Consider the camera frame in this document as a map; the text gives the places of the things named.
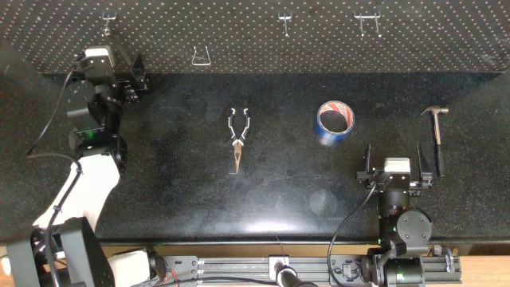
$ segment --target hammer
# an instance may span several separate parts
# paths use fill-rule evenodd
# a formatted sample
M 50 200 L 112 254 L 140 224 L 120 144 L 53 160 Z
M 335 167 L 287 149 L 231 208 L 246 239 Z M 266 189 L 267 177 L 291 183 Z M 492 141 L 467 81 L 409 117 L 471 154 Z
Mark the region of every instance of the hammer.
M 448 108 L 441 108 L 439 106 L 428 107 L 425 111 L 422 112 L 422 115 L 426 112 L 432 112 L 433 116 L 433 129 L 436 136 L 436 149 L 437 149 L 437 173 L 439 176 L 445 176 L 445 164 L 443 163 L 443 153 L 441 151 L 441 133 L 439 132 L 439 120 L 437 119 L 437 114 L 439 113 L 448 113 Z

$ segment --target hammer handle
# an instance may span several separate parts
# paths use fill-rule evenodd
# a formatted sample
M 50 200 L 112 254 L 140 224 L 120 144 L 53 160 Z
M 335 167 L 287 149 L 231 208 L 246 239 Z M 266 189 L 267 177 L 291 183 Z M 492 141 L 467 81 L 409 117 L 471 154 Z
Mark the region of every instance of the hammer handle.
M 445 176 L 445 164 L 443 161 L 443 152 L 441 150 L 441 144 L 436 144 L 437 149 L 437 173 L 439 176 Z

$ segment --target tape roll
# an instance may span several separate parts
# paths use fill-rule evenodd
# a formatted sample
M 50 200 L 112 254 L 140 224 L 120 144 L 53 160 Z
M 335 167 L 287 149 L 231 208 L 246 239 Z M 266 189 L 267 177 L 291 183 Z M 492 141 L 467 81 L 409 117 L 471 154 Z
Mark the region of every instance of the tape roll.
M 324 127 L 320 117 L 328 111 L 338 112 L 343 116 L 345 122 L 347 123 L 347 128 L 344 131 L 333 132 Z M 337 100 L 330 100 L 320 106 L 319 111 L 317 112 L 316 130 L 321 138 L 334 142 L 343 140 L 349 134 L 349 132 L 351 132 L 353 127 L 354 113 L 345 103 Z

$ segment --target hammer head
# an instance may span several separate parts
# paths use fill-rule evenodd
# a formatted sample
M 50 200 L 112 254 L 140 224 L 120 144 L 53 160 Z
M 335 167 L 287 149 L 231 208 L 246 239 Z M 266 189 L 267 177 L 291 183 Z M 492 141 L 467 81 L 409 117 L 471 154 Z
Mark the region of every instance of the hammer head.
M 425 114 L 426 112 L 432 112 L 433 115 L 437 115 L 439 113 L 448 113 L 449 112 L 449 109 L 448 108 L 441 108 L 439 106 L 432 106 L 432 107 L 428 107 L 425 111 L 422 112 L 422 115 Z

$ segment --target pliers handle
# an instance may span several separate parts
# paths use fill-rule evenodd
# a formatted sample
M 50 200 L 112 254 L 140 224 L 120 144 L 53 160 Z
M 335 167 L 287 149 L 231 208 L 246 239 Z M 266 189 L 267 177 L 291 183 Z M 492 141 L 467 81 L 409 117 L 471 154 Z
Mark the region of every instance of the pliers handle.
M 229 114 L 229 132 L 230 132 L 230 139 L 232 140 L 232 145 L 239 143 L 240 145 L 245 145 L 246 136 L 248 136 L 248 130 L 249 130 L 249 115 L 248 115 L 248 109 L 245 108 L 243 110 L 245 114 L 245 129 L 241 133 L 241 137 L 236 136 L 236 132 L 233 130 L 233 115 L 236 114 L 235 108 L 230 109 Z

